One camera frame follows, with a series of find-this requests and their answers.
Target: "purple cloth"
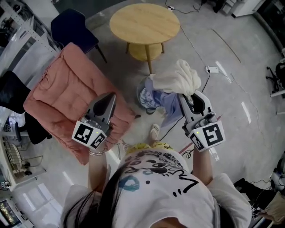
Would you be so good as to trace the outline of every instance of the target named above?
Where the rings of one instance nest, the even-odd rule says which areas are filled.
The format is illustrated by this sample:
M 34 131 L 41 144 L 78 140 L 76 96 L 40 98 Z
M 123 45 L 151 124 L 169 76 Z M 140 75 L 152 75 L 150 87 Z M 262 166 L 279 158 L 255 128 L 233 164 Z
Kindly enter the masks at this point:
M 150 78 L 147 78 L 145 87 L 147 91 L 152 95 L 153 100 L 165 108 L 167 116 L 162 122 L 161 127 L 167 126 L 182 117 L 178 95 L 176 93 L 168 94 L 162 90 L 155 90 Z

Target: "white towel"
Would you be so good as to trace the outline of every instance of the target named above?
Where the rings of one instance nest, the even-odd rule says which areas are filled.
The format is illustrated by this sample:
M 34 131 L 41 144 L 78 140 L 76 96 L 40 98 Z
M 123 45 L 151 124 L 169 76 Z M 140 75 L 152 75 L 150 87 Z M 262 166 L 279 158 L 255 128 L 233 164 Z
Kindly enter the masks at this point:
M 184 94 L 189 99 L 201 86 L 197 71 L 191 69 L 189 64 L 182 59 L 162 74 L 151 74 L 150 78 L 154 89 L 163 90 L 166 93 Z

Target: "pile of laundry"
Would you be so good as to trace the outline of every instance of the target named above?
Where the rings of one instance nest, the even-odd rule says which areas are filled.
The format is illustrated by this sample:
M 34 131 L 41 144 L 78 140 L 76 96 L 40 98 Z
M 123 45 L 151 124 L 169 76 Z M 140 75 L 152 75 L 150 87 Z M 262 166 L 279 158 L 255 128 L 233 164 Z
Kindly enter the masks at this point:
M 178 95 L 184 94 L 188 99 L 201 86 L 197 71 L 179 59 L 162 74 L 151 74 L 145 81 L 145 88 L 140 92 L 139 102 L 148 110 L 164 107 L 166 117 L 162 123 L 167 126 L 182 117 Z

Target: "bracelet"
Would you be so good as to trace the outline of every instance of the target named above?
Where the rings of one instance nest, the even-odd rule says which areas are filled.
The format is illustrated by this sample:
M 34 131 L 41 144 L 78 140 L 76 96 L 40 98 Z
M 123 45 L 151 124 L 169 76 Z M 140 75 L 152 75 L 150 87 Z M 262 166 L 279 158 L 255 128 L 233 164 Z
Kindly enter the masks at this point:
M 89 155 L 91 155 L 91 156 L 102 156 L 105 152 L 106 152 L 106 150 L 102 150 L 102 151 L 98 151 L 98 152 L 89 151 Z

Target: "table lower shelf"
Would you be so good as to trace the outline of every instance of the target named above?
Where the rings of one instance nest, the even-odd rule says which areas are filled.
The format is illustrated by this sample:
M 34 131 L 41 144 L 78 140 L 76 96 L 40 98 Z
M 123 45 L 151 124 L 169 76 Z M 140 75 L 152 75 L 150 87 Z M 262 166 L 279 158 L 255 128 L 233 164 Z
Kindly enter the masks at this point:
M 162 45 L 149 45 L 151 60 L 156 59 L 162 53 Z M 145 45 L 130 44 L 129 52 L 132 57 L 140 61 L 147 61 L 147 53 Z

